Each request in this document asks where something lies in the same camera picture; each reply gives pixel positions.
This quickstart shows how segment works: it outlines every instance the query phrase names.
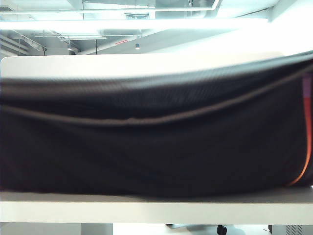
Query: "fluorescent light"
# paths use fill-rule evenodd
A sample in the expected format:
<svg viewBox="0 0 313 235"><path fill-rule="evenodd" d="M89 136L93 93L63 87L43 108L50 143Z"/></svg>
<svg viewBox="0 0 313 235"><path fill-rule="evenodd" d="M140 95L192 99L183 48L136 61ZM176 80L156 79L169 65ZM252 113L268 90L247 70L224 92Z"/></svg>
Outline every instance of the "fluorescent light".
<svg viewBox="0 0 313 235"><path fill-rule="evenodd" d="M75 36L68 36L68 35L63 35L63 37L65 37L64 39L60 39L61 41L68 41L68 38L71 41L78 41L78 40L102 40L102 39L106 39L107 37L104 37L102 35L83 35L83 36L79 36L79 35L75 35Z"/></svg>
<svg viewBox="0 0 313 235"><path fill-rule="evenodd" d="M100 29L219 29L259 27L267 19L178 19L178 20L97 20L97 21L2 21L0 29L82 31Z"/></svg>

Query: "white shelf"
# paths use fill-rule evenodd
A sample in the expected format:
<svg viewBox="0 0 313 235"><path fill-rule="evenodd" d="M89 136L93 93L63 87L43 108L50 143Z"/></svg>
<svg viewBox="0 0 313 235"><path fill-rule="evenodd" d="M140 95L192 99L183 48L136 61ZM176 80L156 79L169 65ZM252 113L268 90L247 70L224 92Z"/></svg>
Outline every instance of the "white shelf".
<svg viewBox="0 0 313 235"><path fill-rule="evenodd" d="M1 222L313 225L313 188L192 199L2 192Z"/></svg>

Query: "white surface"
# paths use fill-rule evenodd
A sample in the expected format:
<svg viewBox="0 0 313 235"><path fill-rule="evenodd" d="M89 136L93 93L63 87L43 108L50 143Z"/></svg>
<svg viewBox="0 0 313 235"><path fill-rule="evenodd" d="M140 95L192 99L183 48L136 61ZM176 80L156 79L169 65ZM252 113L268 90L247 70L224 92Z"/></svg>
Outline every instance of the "white surface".
<svg viewBox="0 0 313 235"><path fill-rule="evenodd" d="M10 78L121 78L218 68L280 56L272 51L7 57L1 61L0 72Z"/></svg>
<svg viewBox="0 0 313 235"><path fill-rule="evenodd" d="M114 224L113 235L217 235L217 226L196 225L171 230L164 224ZM270 235L267 225L226 225L228 235Z"/></svg>
<svg viewBox="0 0 313 235"><path fill-rule="evenodd" d="M1 222L313 225L313 188L192 199L1 193Z"/></svg>

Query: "black fabric bag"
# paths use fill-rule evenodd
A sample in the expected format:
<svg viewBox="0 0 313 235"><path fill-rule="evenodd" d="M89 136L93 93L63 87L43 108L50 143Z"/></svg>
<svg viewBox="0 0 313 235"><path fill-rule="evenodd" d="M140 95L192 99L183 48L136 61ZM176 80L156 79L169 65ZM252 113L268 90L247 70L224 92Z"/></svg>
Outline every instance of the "black fabric bag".
<svg viewBox="0 0 313 235"><path fill-rule="evenodd" d="M204 196L313 184L313 54L128 79L1 78L4 190Z"/></svg>

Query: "caster wheel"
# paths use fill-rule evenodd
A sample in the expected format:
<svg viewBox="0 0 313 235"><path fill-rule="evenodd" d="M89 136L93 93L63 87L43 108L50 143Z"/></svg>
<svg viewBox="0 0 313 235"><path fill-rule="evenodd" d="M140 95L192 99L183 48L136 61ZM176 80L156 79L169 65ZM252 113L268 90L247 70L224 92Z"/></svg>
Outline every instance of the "caster wheel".
<svg viewBox="0 0 313 235"><path fill-rule="evenodd" d="M218 235L226 235L227 234L227 228L223 225L219 225L216 229L216 232Z"/></svg>

